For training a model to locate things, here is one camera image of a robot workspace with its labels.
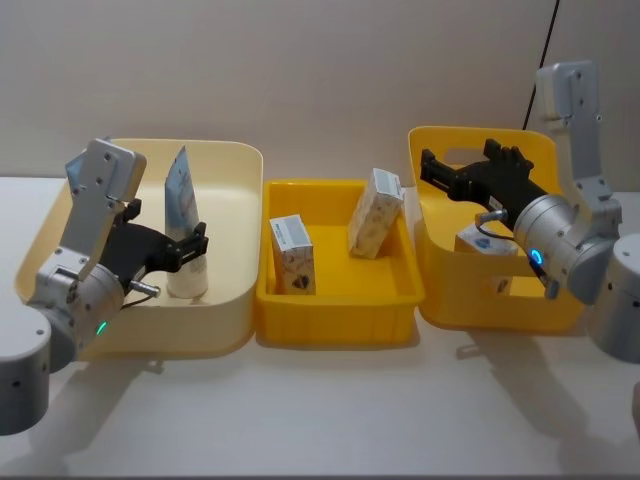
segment yellow plastic basket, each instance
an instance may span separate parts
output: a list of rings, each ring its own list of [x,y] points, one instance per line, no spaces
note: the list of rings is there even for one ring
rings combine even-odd
[[[365,182],[283,180],[265,185],[258,338],[275,345],[381,346],[407,343],[424,298],[404,215],[378,258],[351,258],[347,225]],[[315,295],[276,293],[269,219],[299,213],[314,246]]]
[[[443,328],[499,328],[555,333],[569,329],[581,306],[562,290],[555,300],[531,270],[524,252],[518,256],[493,256],[454,252],[456,233],[471,224],[483,208],[453,202],[439,189],[420,180],[422,150],[428,148],[440,161],[452,149],[476,150],[480,156],[487,138],[506,146],[517,145],[534,163],[531,179],[550,193],[560,191],[556,181],[555,145],[544,135],[522,130],[419,127],[409,133],[412,170],[423,221],[415,228],[416,256],[426,299],[422,316]],[[509,233],[502,225],[496,231]],[[486,288],[496,276],[513,276],[509,294]]]

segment table surface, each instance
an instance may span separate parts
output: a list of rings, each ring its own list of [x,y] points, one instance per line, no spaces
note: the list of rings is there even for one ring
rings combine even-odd
[[[0,302],[62,184],[0,178]],[[640,195],[620,194],[623,233]],[[437,329],[379,351],[249,341],[227,356],[75,363],[49,411],[0,438],[0,475],[640,473],[631,392],[640,367],[588,338]]]

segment plastic container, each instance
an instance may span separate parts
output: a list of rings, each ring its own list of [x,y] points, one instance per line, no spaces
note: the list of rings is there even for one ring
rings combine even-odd
[[[137,197],[142,213],[134,220],[164,232],[164,181],[176,154],[186,145],[200,219],[207,223],[209,288],[195,299],[167,294],[167,275],[144,278],[162,294],[122,310],[83,353],[219,355],[252,334],[252,304],[258,274],[262,213],[262,155],[241,143],[194,140],[121,139],[114,142],[147,158]],[[23,302],[33,294],[35,275],[58,245],[71,208],[68,186],[56,199],[18,271],[15,288]],[[133,292],[126,301],[140,298]]]
[[[423,299],[404,215],[375,260],[348,254],[347,225],[364,181],[283,180],[265,186],[258,338],[274,345],[398,345],[414,331]],[[315,295],[276,293],[269,219],[299,213],[314,245]]]
[[[422,316],[444,328],[499,328],[516,331],[557,333],[576,321],[582,307],[566,290],[555,300],[544,298],[544,289],[528,264],[525,253],[518,256],[489,256],[454,252],[458,231],[473,223],[483,207],[453,202],[436,187],[420,180],[420,156],[429,148],[440,161],[450,154],[473,160],[482,158],[487,138],[503,145],[517,145],[535,167],[531,179],[550,193],[560,192],[556,182],[555,145],[544,135],[522,130],[484,128],[419,127],[409,133],[412,171],[422,211],[414,226],[416,256],[424,281],[426,300]],[[493,223],[497,233],[509,234]],[[509,295],[484,288],[496,276],[513,276]]]

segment beige wall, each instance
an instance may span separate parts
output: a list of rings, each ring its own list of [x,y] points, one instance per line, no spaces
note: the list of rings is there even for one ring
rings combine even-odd
[[[520,128],[553,3],[0,1],[0,173],[62,175],[111,134],[247,142],[267,177],[379,166],[408,183],[414,126]],[[548,55],[599,62],[606,168],[623,189],[640,187],[639,11],[562,0]]]

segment cardboard box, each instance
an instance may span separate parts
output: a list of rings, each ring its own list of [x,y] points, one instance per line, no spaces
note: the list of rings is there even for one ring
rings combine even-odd
[[[492,238],[480,232],[475,224],[471,224],[456,234],[454,244],[456,252],[481,253],[484,255],[517,255],[518,246],[510,240]],[[499,294],[508,295],[511,291],[512,278],[509,276],[496,276],[487,282],[487,288]]]
[[[348,227],[349,253],[374,259],[402,208],[397,175],[374,168]]]
[[[272,218],[271,245],[279,293],[316,293],[313,244],[300,215]]]

